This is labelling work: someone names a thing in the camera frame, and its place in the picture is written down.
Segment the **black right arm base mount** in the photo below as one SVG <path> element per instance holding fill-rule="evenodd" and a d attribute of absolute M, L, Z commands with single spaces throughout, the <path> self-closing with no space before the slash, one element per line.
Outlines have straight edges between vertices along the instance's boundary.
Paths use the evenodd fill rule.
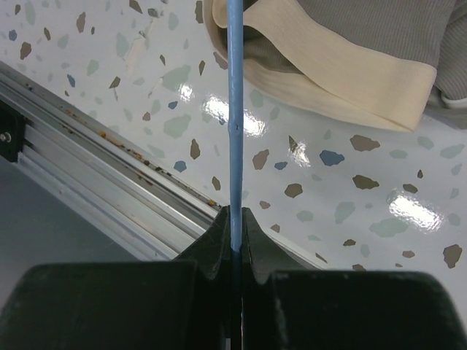
<path fill-rule="evenodd" d="M 10 163 L 18 161 L 23 150 L 26 120 L 7 103 L 0 103 L 1 156 Z"/>

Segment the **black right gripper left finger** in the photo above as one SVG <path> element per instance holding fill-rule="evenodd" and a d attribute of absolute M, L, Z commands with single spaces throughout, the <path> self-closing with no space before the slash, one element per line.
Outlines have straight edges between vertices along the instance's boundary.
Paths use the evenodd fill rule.
<path fill-rule="evenodd" d="M 224 349 L 229 210 L 178 257 L 30 268 L 1 312 L 3 349 Z"/>

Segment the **blue wire hanger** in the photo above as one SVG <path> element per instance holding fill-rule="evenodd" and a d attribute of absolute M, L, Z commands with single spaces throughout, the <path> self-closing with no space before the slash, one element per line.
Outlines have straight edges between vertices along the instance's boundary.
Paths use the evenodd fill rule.
<path fill-rule="evenodd" d="M 244 146 L 243 2 L 227 1 L 231 348 L 242 348 L 242 183 Z"/>

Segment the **grey beige underwear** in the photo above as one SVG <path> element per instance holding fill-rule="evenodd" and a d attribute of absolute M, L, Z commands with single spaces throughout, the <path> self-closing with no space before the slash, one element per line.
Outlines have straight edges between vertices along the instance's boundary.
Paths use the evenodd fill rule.
<path fill-rule="evenodd" d="M 464 1 L 242 1 L 244 78 L 290 106 L 413 131 L 466 127 Z"/>

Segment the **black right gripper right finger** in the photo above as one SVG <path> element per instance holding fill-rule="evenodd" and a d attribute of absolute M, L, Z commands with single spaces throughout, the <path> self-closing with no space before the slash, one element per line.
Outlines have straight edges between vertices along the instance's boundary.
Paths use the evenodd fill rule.
<path fill-rule="evenodd" d="M 246 349 L 464 349 L 443 286 L 414 271 L 307 269 L 243 209 Z"/>

